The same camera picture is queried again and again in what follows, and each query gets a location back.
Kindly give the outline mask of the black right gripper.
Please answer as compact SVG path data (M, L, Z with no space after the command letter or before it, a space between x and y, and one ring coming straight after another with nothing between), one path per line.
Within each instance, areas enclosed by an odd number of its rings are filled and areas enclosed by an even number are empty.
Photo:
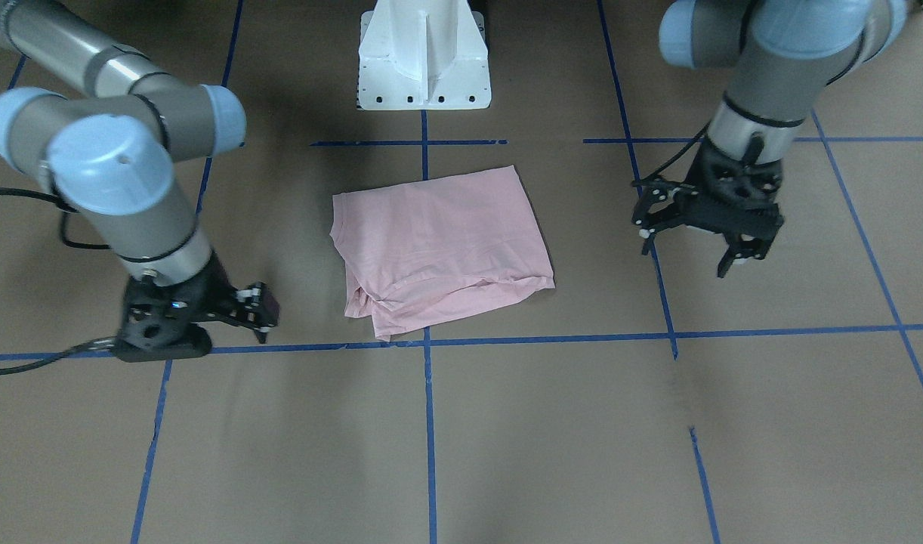
M205 356L212 342L200 323L254 329L258 344L265 345L280 314L266 283L234 289L213 252L200 272L175 285L128 279L113 356L128 363Z

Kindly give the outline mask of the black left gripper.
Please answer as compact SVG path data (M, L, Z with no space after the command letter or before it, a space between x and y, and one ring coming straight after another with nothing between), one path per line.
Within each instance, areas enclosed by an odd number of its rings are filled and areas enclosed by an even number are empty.
M734 159L704 137L685 183L665 177L631 182L640 193L631 223L644 239L641 254L649 254L659 232L685 224L723 234L727 251L718 262L718 278L725 278L735 263L762 261L785 224L776 203L783 162L756 164L752 151L761 150L762 144L752 138L745 157Z

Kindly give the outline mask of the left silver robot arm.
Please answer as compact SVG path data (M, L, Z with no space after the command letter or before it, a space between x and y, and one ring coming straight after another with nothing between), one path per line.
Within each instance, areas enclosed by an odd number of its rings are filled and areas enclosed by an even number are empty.
M724 238L718 277L766 258L785 224L776 198L800 127L828 85L896 41L908 14L904 1L673 2L659 25L665 61L733 73L690 142L696 155L684 179L657 168L634 180L642 255L661 232L690 227Z

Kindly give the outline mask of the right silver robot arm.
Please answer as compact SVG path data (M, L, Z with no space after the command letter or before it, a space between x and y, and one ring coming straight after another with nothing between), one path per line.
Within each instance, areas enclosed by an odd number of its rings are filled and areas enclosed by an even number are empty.
M0 376L76 354L109 351L125 362L198 358L205 323L251 330L278 325L265 283L231 285L174 164L244 144L246 113L220 85L188 85L143 52L117 42L57 1L0 1L0 46L22 53L84 95L36 87L0 95L0 156L40 190L0 188L85 218L128 272L113 337L74 345Z

